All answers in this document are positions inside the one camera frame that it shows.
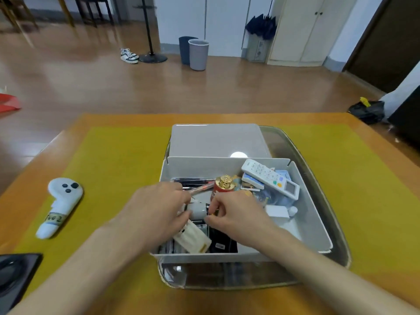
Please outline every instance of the wooden chair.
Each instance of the wooden chair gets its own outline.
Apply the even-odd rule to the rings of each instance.
[[[112,19],[111,9],[109,8],[108,0],[75,0],[75,1],[76,1],[76,5],[77,5],[77,8],[79,10],[79,13],[80,13],[80,16],[81,16],[83,22],[91,21],[93,23],[93,26],[95,26],[96,28],[97,28],[97,26],[96,26],[95,18],[93,17],[93,12],[92,12],[92,9],[91,9],[89,3],[92,2],[96,5],[96,9],[98,10],[98,14],[99,14],[99,19],[102,22],[104,22],[105,20],[102,16],[102,12],[101,12],[101,9],[99,7],[98,2],[105,3],[106,8],[108,10],[109,21],[111,22],[112,25],[114,25],[114,20]],[[81,1],[85,2],[87,10],[89,12],[90,19],[86,18],[86,15],[84,15],[83,8],[82,8],[81,3],[80,3]]]
[[[15,15],[13,14],[13,11],[19,10],[19,7],[23,7],[29,20],[34,24],[36,28],[38,28],[38,25],[35,22],[35,18],[26,6],[24,0],[0,0],[0,9],[6,18],[8,18],[10,23],[20,32],[21,29],[16,21]]]

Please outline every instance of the person's left hand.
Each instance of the person's left hand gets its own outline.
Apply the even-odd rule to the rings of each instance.
[[[160,182],[138,189],[123,210],[103,227],[112,233],[110,245],[131,258],[148,252],[178,233],[187,223],[190,211],[180,215],[191,195],[175,182]]]

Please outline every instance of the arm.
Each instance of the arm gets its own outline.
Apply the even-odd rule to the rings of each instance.
[[[189,212],[177,216],[191,196],[178,183],[137,190],[124,209],[98,228],[41,286],[9,315],[76,315],[137,256],[179,232]]]
[[[209,214],[217,208],[218,216],[206,217],[208,225],[283,265],[339,314],[420,314],[417,308],[308,249],[291,233],[277,227],[255,199],[243,191],[218,193]]]

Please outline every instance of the floor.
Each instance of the floor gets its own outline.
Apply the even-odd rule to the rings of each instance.
[[[345,112],[360,96],[380,94],[348,75],[319,68],[250,63],[209,57],[196,72],[177,55],[158,65],[130,65],[119,47],[148,52],[143,23],[109,25],[40,23],[18,34],[0,25],[0,87],[19,98],[22,110],[0,114],[0,194],[60,131],[89,113]],[[152,27],[152,42],[158,33]],[[386,127],[376,130],[413,161],[409,145]]]

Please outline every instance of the remote control screen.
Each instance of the remote control screen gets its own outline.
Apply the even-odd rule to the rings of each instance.
[[[294,191],[295,191],[295,189],[296,189],[296,186],[295,186],[295,185],[293,185],[293,184],[286,183],[286,186],[284,187],[284,189],[285,189],[287,192],[290,192],[291,194],[294,194]]]

